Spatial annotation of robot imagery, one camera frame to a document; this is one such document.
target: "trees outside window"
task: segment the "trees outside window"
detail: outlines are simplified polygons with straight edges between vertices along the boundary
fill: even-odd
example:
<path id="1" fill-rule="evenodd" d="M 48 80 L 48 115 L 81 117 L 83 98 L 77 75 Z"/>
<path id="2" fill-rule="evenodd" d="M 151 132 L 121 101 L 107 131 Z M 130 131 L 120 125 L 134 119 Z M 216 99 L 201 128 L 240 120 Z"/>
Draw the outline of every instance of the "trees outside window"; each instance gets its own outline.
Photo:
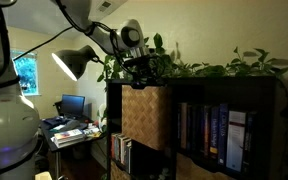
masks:
<path id="1" fill-rule="evenodd" d="M 11 58 L 18 57 L 24 52 L 11 50 Z M 26 96 L 39 95 L 36 54 L 28 53 L 27 55 L 14 61 L 15 69 L 20 77 L 20 85 Z"/>

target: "ceiling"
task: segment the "ceiling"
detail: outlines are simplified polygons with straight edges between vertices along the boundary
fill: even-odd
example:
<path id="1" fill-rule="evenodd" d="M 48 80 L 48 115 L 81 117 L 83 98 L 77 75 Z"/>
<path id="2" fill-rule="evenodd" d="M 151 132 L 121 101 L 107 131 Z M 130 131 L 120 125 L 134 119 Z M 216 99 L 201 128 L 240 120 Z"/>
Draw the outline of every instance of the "ceiling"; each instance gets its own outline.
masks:
<path id="1" fill-rule="evenodd" d="M 91 13 L 89 17 L 92 17 L 92 21 L 100 21 L 126 1 L 93 0 L 91 1 Z M 103 11 L 102 4 L 106 2 L 111 3 L 111 5 Z M 8 26 L 33 32 L 54 36 L 71 26 L 57 5 L 53 4 L 50 0 L 18 0 L 16 4 L 4 8 L 3 11 Z M 63 33 L 61 37 L 73 39 L 79 34 L 80 32 L 77 30 L 71 29 Z"/>

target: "wicker basket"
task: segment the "wicker basket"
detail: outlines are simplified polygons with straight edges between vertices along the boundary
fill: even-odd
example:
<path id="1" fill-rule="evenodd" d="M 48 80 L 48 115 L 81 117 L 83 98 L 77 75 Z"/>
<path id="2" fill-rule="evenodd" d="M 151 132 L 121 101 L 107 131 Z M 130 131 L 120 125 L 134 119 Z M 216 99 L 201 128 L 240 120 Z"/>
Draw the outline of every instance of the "wicker basket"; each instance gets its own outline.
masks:
<path id="1" fill-rule="evenodd" d="M 176 179 L 230 180 L 231 178 L 223 173 L 211 173 L 195 165 L 190 158 L 185 157 L 182 154 L 177 154 Z"/>
<path id="2" fill-rule="evenodd" d="M 155 150 L 169 144 L 171 91 L 166 87 L 122 87 L 122 133 Z"/>
<path id="3" fill-rule="evenodd" d="M 111 161 L 111 179 L 112 180 L 131 180 L 131 176 L 125 171 L 120 170 L 115 162 Z"/>

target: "light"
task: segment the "light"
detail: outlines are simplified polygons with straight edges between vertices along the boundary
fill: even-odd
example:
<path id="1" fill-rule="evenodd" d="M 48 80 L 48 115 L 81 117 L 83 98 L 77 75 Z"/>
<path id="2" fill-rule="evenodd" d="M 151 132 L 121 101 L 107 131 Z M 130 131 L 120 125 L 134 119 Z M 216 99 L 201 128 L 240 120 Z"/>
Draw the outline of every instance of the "light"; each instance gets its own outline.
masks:
<path id="1" fill-rule="evenodd" d="M 104 64 L 88 45 L 78 51 L 61 50 L 52 53 L 52 57 L 62 70 L 74 81 L 77 81 L 83 75 L 86 64 L 89 61 Z"/>
<path id="2" fill-rule="evenodd" d="M 15 4 L 17 0 L 0 0 L 1 7 L 9 7 Z"/>

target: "lamp shade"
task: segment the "lamp shade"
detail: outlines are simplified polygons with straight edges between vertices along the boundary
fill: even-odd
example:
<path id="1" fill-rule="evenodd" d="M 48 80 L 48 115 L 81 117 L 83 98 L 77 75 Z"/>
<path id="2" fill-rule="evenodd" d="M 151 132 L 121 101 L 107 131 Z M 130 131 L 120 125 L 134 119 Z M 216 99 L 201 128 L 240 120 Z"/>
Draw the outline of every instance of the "lamp shade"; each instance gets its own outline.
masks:
<path id="1" fill-rule="evenodd" d="M 74 81 L 77 81 L 84 73 L 88 61 L 99 62 L 98 56 L 90 46 L 84 46 L 80 50 L 61 50 L 52 53 L 55 62 Z"/>

